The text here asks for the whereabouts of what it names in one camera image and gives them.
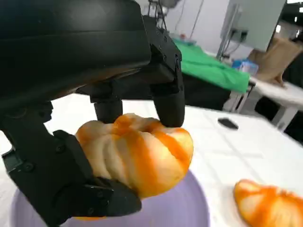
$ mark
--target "purple bowl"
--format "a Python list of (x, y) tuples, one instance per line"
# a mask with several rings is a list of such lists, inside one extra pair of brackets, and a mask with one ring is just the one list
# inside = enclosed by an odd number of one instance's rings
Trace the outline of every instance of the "purple bowl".
[[(62, 227), (209, 227), (205, 196), (191, 172), (175, 188), (142, 201), (140, 212), (98, 221), (69, 219)], [(10, 227), (46, 227), (40, 216), (17, 190)]]

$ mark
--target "green cloth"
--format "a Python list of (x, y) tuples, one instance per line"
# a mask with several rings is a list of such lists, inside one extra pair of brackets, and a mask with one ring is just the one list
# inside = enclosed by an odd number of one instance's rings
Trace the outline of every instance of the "green cloth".
[(250, 75), (237, 71), (204, 53), (199, 46), (176, 41), (182, 52), (182, 72), (228, 90), (246, 93)]

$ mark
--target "whiteboard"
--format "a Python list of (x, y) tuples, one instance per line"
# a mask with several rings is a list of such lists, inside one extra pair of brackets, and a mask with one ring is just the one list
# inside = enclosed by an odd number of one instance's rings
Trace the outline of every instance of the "whiteboard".
[[(266, 51), (276, 30), (285, 0), (230, 0), (221, 37), (231, 16), (233, 5), (237, 3), (240, 4), (240, 14), (233, 28), (248, 30), (243, 43), (245, 46)], [(232, 40), (238, 42), (240, 37), (235, 36)]]

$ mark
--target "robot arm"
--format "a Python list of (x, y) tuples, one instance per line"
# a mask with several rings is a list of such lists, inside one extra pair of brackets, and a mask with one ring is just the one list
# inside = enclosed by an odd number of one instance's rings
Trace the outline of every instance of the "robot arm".
[(91, 86), (99, 120), (123, 113), (116, 79), (151, 87), (161, 122), (184, 120), (181, 53), (132, 0), (4, 1), (0, 7), (0, 129), (13, 148), (8, 174), (50, 227), (71, 217), (122, 216), (141, 209), (137, 195), (96, 178), (78, 141), (49, 134), (51, 100)]

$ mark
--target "croissant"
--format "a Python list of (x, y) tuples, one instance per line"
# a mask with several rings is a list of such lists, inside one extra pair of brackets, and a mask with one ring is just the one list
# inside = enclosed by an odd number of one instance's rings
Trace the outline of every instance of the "croissant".
[(193, 141), (181, 128), (166, 128), (159, 120), (135, 114), (113, 124), (90, 121), (76, 133), (96, 177), (118, 180), (140, 198), (173, 188), (186, 175)]
[(234, 198), (252, 227), (303, 227), (303, 199), (294, 193), (241, 180), (234, 187)]

